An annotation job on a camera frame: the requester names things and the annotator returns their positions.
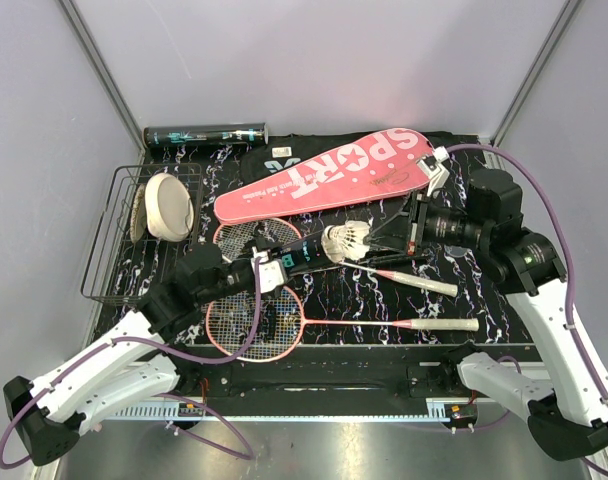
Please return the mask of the black teal shuttlecock tube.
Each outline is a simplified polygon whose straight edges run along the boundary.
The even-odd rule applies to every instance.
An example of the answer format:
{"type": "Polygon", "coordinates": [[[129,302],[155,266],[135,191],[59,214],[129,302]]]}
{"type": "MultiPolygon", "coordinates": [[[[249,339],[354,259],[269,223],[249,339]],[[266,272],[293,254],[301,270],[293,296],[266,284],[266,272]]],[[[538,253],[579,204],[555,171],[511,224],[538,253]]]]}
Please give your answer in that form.
{"type": "Polygon", "coordinates": [[[149,148],[199,145],[266,145],[269,140],[265,123],[221,125],[148,126],[142,131],[149,148]]]}

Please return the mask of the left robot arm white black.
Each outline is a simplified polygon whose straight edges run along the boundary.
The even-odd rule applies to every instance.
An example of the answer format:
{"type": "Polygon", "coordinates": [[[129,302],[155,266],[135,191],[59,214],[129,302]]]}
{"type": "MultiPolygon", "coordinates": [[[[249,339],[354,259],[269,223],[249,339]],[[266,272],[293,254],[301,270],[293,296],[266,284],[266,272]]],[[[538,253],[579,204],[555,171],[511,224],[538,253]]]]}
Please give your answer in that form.
{"type": "Polygon", "coordinates": [[[213,243],[197,244],[111,330],[64,364],[3,388],[10,424],[0,440],[0,468],[48,465],[105,418],[146,398],[192,394],[203,365],[224,365],[249,348],[200,357],[173,346],[203,305],[243,291],[260,297],[259,255],[231,263],[213,243]]]}

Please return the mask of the white shuttlecock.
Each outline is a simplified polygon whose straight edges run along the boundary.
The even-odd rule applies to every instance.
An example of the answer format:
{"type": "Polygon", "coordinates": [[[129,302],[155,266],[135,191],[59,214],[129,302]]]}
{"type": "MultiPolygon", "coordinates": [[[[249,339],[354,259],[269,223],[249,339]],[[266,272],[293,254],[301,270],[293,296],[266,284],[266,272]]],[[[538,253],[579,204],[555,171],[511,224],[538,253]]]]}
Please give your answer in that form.
{"type": "Polygon", "coordinates": [[[322,233],[322,248],[334,263],[346,259],[361,260],[370,249],[365,244],[365,237],[370,233],[370,229],[367,222],[356,220],[349,220],[343,225],[329,225],[322,233]]]}

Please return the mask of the pink badminton racket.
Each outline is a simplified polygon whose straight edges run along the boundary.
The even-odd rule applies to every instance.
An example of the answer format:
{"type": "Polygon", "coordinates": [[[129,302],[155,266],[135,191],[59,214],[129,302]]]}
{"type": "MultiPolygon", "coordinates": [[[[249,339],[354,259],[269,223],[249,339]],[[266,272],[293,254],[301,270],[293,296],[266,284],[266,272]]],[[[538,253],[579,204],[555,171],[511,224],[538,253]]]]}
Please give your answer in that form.
{"type": "Polygon", "coordinates": [[[305,316],[299,297],[285,287],[275,299],[256,306],[255,297],[238,293],[211,302],[206,309],[205,331],[220,352],[232,355],[250,340],[239,356],[243,362],[269,363],[289,355],[309,325],[396,327],[406,330],[466,331],[479,330],[476,318],[416,318],[393,322],[359,320],[317,320],[305,316]]]}
{"type": "MultiPolygon", "coordinates": [[[[223,259],[230,262],[237,258],[246,243],[253,240],[256,236],[272,242],[287,243],[300,239],[301,233],[291,223],[273,218],[235,225],[220,225],[215,230],[213,242],[217,244],[222,251],[223,259]]],[[[454,284],[426,279],[400,271],[358,266],[357,264],[346,261],[341,262],[340,266],[362,270],[402,285],[408,285],[450,297],[455,297],[458,294],[458,287],[454,284]]]]}

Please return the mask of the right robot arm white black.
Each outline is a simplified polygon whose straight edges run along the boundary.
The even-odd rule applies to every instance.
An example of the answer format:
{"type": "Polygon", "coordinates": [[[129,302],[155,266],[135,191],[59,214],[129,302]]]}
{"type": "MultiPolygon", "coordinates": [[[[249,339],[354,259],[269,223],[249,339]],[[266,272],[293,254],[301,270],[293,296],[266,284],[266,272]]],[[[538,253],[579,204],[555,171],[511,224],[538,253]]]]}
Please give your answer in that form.
{"type": "Polygon", "coordinates": [[[474,253],[527,328],[550,381],[537,385],[466,343],[442,357],[439,387],[454,397],[471,390],[493,399],[527,424],[549,457],[579,459],[608,447],[608,372],[566,300],[570,278],[553,243],[523,224],[522,197],[508,172],[478,170],[464,209],[412,193],[365,242],[408,255],[430,243],[474,253]]]}

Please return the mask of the pink racket cover bag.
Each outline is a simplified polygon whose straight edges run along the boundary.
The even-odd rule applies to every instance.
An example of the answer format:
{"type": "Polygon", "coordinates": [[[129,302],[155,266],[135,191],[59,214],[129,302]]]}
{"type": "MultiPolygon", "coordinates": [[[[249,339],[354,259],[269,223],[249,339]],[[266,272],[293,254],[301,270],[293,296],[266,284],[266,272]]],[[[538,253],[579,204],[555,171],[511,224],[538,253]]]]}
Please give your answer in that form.
{"type": "Polygon", "coordinates": [[[410,129],[378,131],[225,193],[214,213],[234,225],[402,196],[428,186],[416,161],[433,149],[410,129]]]}

